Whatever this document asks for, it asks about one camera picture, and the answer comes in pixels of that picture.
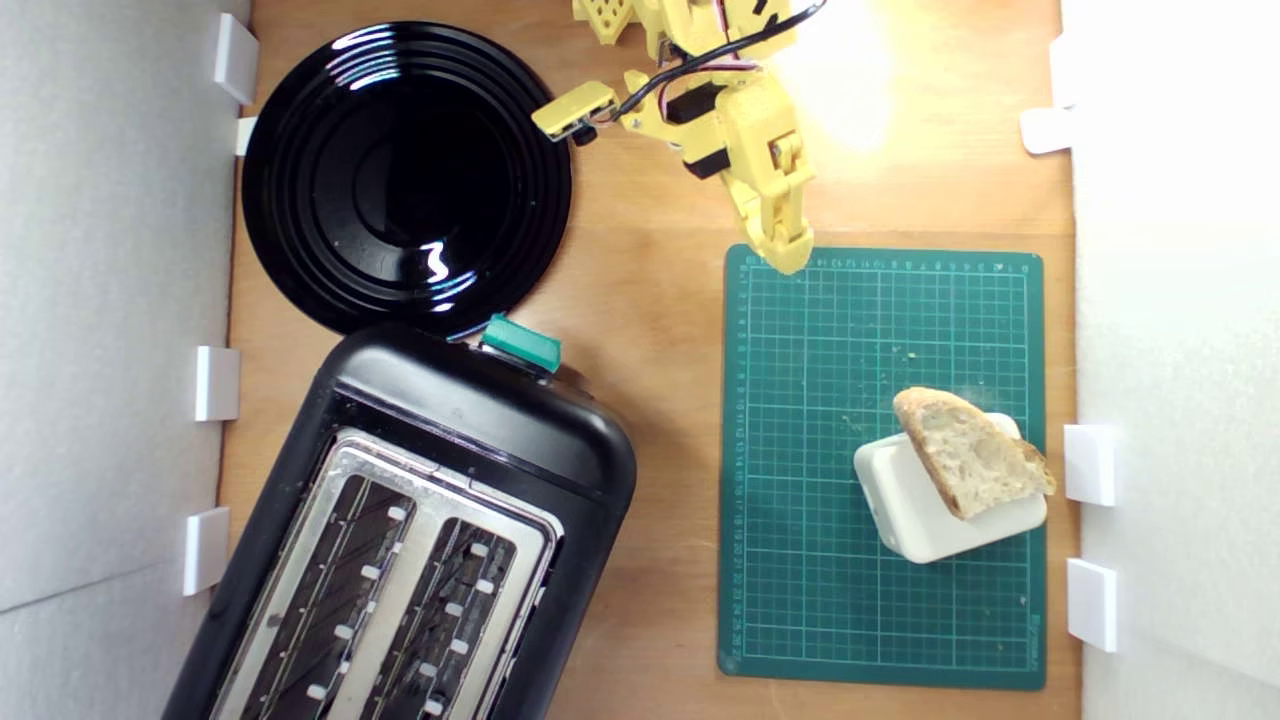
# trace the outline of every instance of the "white container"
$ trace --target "white container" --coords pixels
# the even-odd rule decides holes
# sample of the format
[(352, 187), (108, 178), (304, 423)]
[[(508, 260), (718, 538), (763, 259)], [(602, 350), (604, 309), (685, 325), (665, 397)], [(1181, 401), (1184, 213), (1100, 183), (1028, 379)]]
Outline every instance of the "white container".
[[(1021, 437), (1009, 415), (988, 413), (996, 427)], [(864, 445), (854, 470), (881, 541), (911, 562), (925, 564), (973, 550), (1044, 523), (1048, 505), (1034, 495), (961, 520), (947, 510), (906, 433)]]

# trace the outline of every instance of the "black wire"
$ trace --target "black wire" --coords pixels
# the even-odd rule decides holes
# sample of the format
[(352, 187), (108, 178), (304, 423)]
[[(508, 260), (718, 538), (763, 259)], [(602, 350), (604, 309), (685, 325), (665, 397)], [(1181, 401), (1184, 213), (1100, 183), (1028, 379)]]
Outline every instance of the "black wire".
[(632, 92), (630, 97), (627, 97), (626, 100), (622, 101), (621, 105), (618, 105), (618, 109), (614, 110), (612, 115), (609, 115), (609, 122), (614, 122), (622, 115), (630, 113), (631, 110), (635, 110), (636, 105), (639, 105), (641, 100), (648, 97), (649, 94), (652, 94), (654, 90), (658, 90), (663, 85), (667, 85), (668, 82), (685, 77), (690, 73), (695, 73), (703, 65), (719, 60), (724, 55), (732, 55), (733, 53), (737, 53), (753, 45), (759, 45), (765, 40), (772, 40), (782, 35), (783, 32), (795, 28), (796, 26), (808, 20), (809, 18), (814, 17), (815, 14), (818, 14), (818, 10), (820, 10), (826, 4), (827, 0), (818, 0), (813, 5), (809, 5), (804, 10), (800, 10), (799, 13), (791, 15), (790, 18), (782, 20), (781, 23), (768, 26), (759, 32), (754, 32), (751, 35), (748, 35), (746, 37), (740, 37), (733, 42), (721, 45), (714, 50), (703, 53), (701, 55), (694, 58), (692, 60), (689, 60), (687, 63), (676, 65), (675, 68), (669, 68), (667, 70), (663, 70), (653, 76), (653, 78), (649, 82), (644, 83), (644, 86), (641, 86), (640, 90)]

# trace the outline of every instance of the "toaster metal top plate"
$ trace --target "toaster metal top plate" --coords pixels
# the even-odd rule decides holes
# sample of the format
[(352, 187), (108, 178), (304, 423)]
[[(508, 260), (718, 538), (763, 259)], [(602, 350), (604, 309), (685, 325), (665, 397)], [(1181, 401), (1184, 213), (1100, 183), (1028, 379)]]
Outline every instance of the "toaster metal top plate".
[(562, 537), (544, 510), (342, 430), (214, 717), (483, 717)]

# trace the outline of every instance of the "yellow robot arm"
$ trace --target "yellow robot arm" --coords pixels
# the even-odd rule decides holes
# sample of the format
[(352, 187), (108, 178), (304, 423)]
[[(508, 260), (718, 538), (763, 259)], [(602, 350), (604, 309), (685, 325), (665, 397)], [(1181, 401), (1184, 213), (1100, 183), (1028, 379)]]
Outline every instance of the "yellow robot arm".
[[(762, 258), (786, 274), (803, 269), (813, 249), (801, 213), (804, 184), (814, 172), (786, 90), (754, 63), (794, 41), (791, 28), (804, 18), (791, 15), (790, 0), (573, 0), (573, 13), (602, 44), (614, 44), (627, 24), (639, 23), (654, 60), (680, 55), (696, 65), (659, 73), (658, 88), (645, 73), (628, 70), (631, 97), (622, 101), (607, 85), (589, 82), (534, 114), (543, 132), (585, 145), (596, 128), (617, 123), (671, 143), (696, 177), (719, 176), (745, 240)], [(723, 53), (735, 41), (744, 41), (741, 49)], [(699, 63), (712, 53), (724, 58)], [(672, 94), (675, 81), (666, 76), (689, 85)]]

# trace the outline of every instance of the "white bracket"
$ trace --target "white bracket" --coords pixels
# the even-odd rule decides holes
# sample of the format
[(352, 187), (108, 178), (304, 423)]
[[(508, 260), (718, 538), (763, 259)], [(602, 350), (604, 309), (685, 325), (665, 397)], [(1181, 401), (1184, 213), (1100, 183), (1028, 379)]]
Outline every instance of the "white bracket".
[(1066, 632), (1116, 651), (1116, 571), (1079, 557), (1066, 561)]
[(227, 546), (230, 543), (230, 510), (212, 510), (187, 518), (187, 547), (182, 573), (182, 594), (191, 597), (211, 588), (227, 571)]
[(239, 351), (202, 345), (196, 350), (196, 421), (239, 418)]
[(1114, 507), (1116, 503), (1116, 430), (1106, 425), (1065, 425), (1062, 455), (1066, 497)]
[(230, 13), (218, 20), (214, 82), (241, 105), (252, 105), (257, 88), (257, 38)]
[(1075, 143), (1075, 117), (1071, 108), (1080, 99), (1084, 64), (1080, 61), (1080, 44), (1075, 33), (1064, 28), (1048, 45), (1050, 83), (1053, 91), (1052, 108), (1024, 110), (1019, 124), (1023, 146), (1032, 155), (1066, 150)]

